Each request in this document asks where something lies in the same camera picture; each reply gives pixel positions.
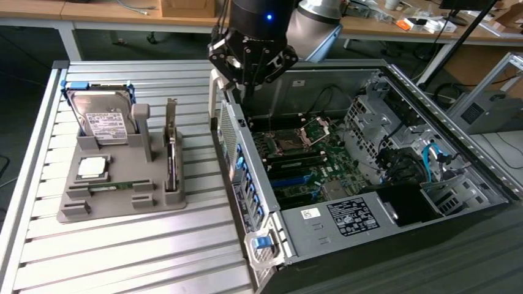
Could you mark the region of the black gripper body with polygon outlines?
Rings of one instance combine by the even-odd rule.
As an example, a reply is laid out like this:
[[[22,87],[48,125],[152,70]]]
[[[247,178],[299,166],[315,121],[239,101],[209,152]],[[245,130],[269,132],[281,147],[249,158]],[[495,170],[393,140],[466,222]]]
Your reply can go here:
[[[227,51],[243,66],[269,64],[294,52],[287,30],[294,1],[234,1],[227,29]]]

